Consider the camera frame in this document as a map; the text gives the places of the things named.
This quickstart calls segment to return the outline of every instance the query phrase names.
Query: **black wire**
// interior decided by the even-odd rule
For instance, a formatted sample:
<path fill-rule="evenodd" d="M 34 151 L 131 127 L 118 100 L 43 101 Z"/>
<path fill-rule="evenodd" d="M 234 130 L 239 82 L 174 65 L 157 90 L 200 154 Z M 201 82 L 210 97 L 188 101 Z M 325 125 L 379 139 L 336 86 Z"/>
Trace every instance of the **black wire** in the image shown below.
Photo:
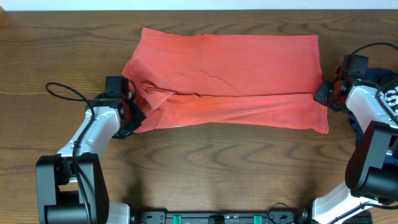
<path fill-rule="evenodd" d="M 357 207 L 355 207 L 351 211 L 347 212 L 346 214 L 336 217 L 330 224 L 335 224 L 336 222 L 342 220 L 343 218 L 346 218 L 347 216 L 352 215 L 354 212 L 357 212 L 359 209 L 364 210 L 366 206 L 373 207 L 373 208 L 385 209 L 385 210 L 397 210 L 398 209 L 398 205 L 385 206 L 385 205 L 376 205 L 373 203 L 366 202 L 366 203 L 362 203 L 362 204 L 358 205 Z"/>
<path fill-rule="evenodd" d="M 270 213 L 271 210 L 272 210 L 275 206 L 277 206 L 277 205 L 284 205 L 285 207 L 287 207 L 288 209 L 290 209 L 289 206 L 287 206 L 285 203 L 282 203 L 282 202 L 277 202 L 277 203 L 273 204 L 273 205 L 268 209 L 268 211 L 267 211 L 267 218 L 268 218 L 268 220 L 269 220 L 270 222 L 272 222 L 273 224 L 280 224 L 280 223 L 274 222 L 274 221 L 269 217 L 269 213 Z M 293 224 L 294 221 L 295 221 L 295 219 L 296 219 L 296 217 L 295 217 L 295 215 L 294 215 L 293 221 L 288 222 L 288 223 L 286 223 L 286 224 Z"/>
<path fill-rule="evenodd" d="M 70 90 L 70 91 L 76 93 L 81 99 L 67 98 L 67 97 L 55 94 L 55 93 L 53 93 L 52 91 L 49 90 L 49 86 L 50 85 L 56 85 L 56 86 L 60 86 L 60 87 L 66 88 L 67 90 Z M 83 196 L 83 203 L 85 204 L 88 224 L 92 224 L 91 213 L 90 213 L 90 204 L 88 203 L 87 194 L 86 194 L 83 182 L 81 181 L 81 177 L 80 177 L 80 175 L 81 174 L 84 175 L 84 173 L 83 173 L 83 171 L 80 169 L 80 167 L 78 165 L 78 161 L 77 161 L 77 158 L 76 158 L 76 153 L 77 153 L 77 150 L 80 147 L 81 140 L 83 139 L 83 137 L 86 134 L 87 130 L 90 128 L 90 126 L 93 124 L 93 121 L 95 120 L 95 112 L 94 112 L 93 105 L 91 105 L 90 101 L 87 100 L 87 98 L 85 98 L 85 96 L 83 96 L 81 93 L 79 93 L 78 91 L 74 90 L 72 87 L 66 86 L 64 84 L 55 83 L 55 82 L 49 82 L 49 83 L 46 84 L 45 89 L 51 95 L 56 96 L 56 97 L 61 98 L 61 99 L 64 99 L 64 100 L 85 101 L 87 103 L 87 105 L 90 107 L 91 119 L 89 120 L 88 124 L 85 126 L 85 128 L 83 129 L 83 131 L 80 133 L 80 135 L 78 136 L 77 140 L 73 144 L 72 166 L 73 166 L 73 169 L 75 170 L 76 179 L 77 179 L 80 191 L 81 191 L 81 195 Z"/>
<path fill-rule="evenodd" d="M 375 45 L 386 45 L 386 46 L 390 46 L 390 47 L 392 47 L 392 48 L 398 50 L 398 47 L 395 46 L 394 44 L 385 43 L 385 42 L 376 42 L 376 43 L 367 44 L 367 45 L 365 45 L 365 46 L 362 46 L 362 47 L 356 49 L 356 50 L 355 50 L 353 53 L 351 53 L 351 54 L 353 55 L 353 54 L 359 52 L 360 50 L 365 49 L 366 47 L 371 47 L 371 46 L 375 46 Z"/>
<path fill-rule="evenodd" d="M 130 101 L 134 101 L 136 99 L 136 96 L 137 96 L 137 87 L 136 87 L 136 84 L 134 84 L 134 82 L 132 80 L 129 80 L 129 82 L 134 87 L 134 93 L 132 94 L 132 96 L 131 96 L 131 98 L 129 100 Z"/>

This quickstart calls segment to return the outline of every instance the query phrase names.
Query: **red cloth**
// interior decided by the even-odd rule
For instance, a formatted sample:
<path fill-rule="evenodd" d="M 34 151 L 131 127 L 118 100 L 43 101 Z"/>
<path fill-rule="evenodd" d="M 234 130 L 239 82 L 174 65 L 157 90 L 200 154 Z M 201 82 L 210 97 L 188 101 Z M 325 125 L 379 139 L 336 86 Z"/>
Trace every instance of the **red cloth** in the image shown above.
<path fill-rule="evenodd" d="M 313 100 L 318 36 L 168 34 L 144 28 L 123 75 L 147 119 L 136 132 L 207 122 L 329 130 Z"/>

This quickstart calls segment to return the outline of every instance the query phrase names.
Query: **green connector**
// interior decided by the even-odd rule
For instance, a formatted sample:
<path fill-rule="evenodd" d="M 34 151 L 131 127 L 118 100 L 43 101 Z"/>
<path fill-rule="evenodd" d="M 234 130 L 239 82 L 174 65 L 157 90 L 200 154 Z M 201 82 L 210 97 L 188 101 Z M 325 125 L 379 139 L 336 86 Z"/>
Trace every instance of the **green connector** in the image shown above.
<path fill-rule="evenodd" d="M 262 216 L 255 215 L 254 216 L 254 224 L 262 224 Z"/>
<path fill-rule="evenodd" d="M 181 224 L 181 215 L 173 216 L 173 224 Z"/>

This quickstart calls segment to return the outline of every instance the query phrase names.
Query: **red t-shirt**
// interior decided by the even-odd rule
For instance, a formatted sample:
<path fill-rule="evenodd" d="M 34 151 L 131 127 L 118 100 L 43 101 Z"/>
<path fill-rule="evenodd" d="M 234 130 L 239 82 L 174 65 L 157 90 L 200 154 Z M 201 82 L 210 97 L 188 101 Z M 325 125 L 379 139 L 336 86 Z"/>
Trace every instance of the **red t-shirt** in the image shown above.
<path fill-rule="evenodd" d="M 188 37 L 144 28 L 123 75 L 147 116 L 136 132 L 207 122 L 329 130 L 327 107 L 313 100 L 322 82 L 316 35 Z"/>

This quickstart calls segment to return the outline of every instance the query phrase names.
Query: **wooden table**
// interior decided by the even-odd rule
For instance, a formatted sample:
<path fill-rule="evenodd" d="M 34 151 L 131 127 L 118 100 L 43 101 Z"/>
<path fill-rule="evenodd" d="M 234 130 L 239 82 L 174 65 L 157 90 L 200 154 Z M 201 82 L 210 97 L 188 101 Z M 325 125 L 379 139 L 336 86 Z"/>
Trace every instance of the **wooden table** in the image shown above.
<path fill-rule="evenodd" d="M 93 97 L 118 75 L 142 27 L 183 35 L 318 34 L 324 78 L 344 54 L 397 44 L 397 11 L 9 12 L 0 21 L 0 223 L 37 223 L 35 163 L 55 154 L 83 121 L 79 102 L 45 92 L 60 82 Z M 397 52 L 366 49 L 370 64 L 398 69 Z M 344 181 L 354 151 L 348 117 L 330 132 L 204 124 L 112 140 L 101 165 L 112 200 L 169 210 L 265 210 L 320 197 Z M 373 210 L 375 223 L 398 213 Z"/>

